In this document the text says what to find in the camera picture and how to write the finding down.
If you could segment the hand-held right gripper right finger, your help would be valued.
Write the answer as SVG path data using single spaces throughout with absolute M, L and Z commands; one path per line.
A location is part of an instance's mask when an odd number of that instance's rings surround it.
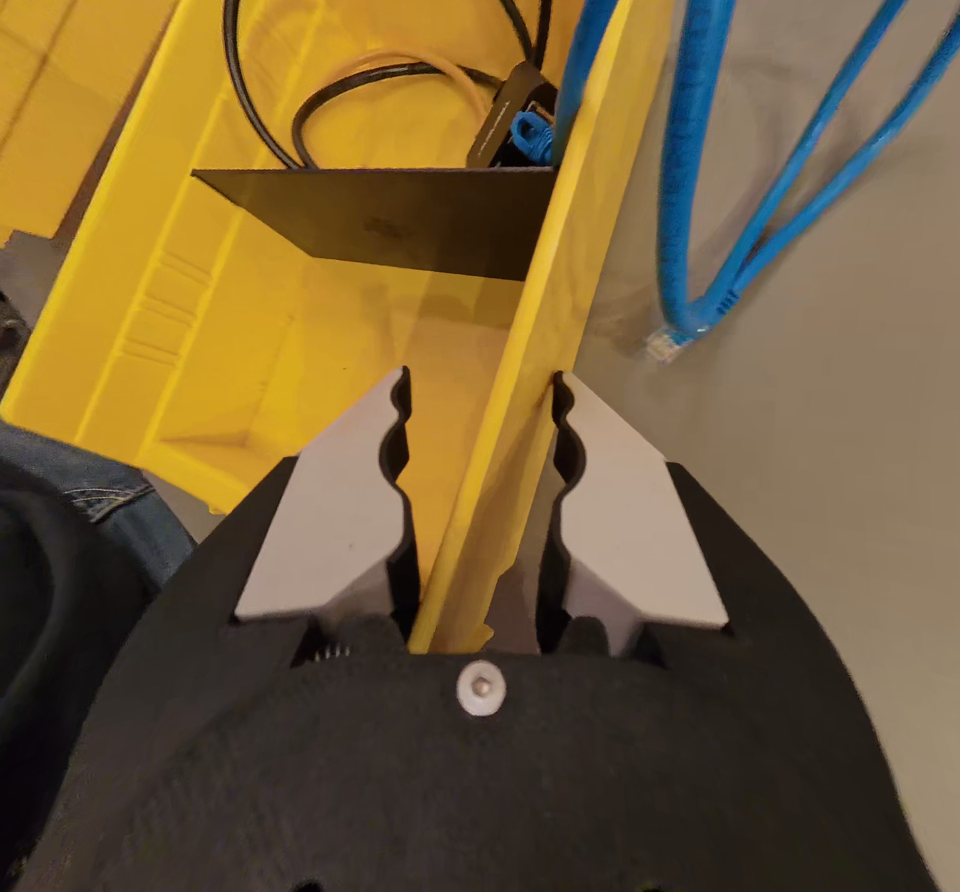
M 573 373 L 552 380 L 562 488 L 538 573 L 538 649 L 554 654 L 577 618 L 597 620 L 614 656 L 648 623 L 729 623 L 666 457 Z

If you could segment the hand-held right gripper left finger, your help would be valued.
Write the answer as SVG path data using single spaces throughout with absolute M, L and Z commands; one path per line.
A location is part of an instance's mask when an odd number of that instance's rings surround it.
M 399 486 L 411 414 L 411 373 L 400 366 L 302 449 L 234 609 L 239 620 L 415 620 L 419 559 Z

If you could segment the yellow plastic bin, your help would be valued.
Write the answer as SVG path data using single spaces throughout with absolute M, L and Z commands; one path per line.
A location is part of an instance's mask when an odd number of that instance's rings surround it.
M 675 0 L 618 0 L 522 282 L 316 259 L 192 176 L 281 170 L 231 88 L 224 0 L 180 0 L 2 405 L 223 514 L 389 371 L 411 372 L 411 649 L 473 652 L 514 563 L 666 63 Z M 345 96 L 321 169 L 464 168 L 442 78 Z
M 178 0 L 1 0 L 2 243 L 55 235 Z

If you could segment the black ethernet splitter box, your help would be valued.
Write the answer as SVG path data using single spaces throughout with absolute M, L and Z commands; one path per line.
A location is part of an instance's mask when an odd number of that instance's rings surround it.
M 467 153 L 468 169 L 545 167 L 551 163 L 558 89 L 534 66 L 515 66 L 494 95 Z

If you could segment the person's blue jeans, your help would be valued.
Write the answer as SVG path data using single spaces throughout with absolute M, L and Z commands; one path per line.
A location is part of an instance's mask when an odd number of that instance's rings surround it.
M 140 470 L 5 422 L 2 463 L 50 486 L 133 560 L 152 593 L 191 556 L 196 540 Z

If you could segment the black office chair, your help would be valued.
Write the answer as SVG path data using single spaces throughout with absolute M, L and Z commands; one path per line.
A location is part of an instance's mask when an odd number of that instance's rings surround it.
M 39 490 L 2 491 L 2 800 L 58 787 L 155 591 L 120 547 Z

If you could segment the black bin divider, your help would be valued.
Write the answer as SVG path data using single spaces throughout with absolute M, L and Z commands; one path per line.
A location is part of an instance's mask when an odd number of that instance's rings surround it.
M 558 170 L 196 169 L 192 176 L 316 259 L 522 282 Z

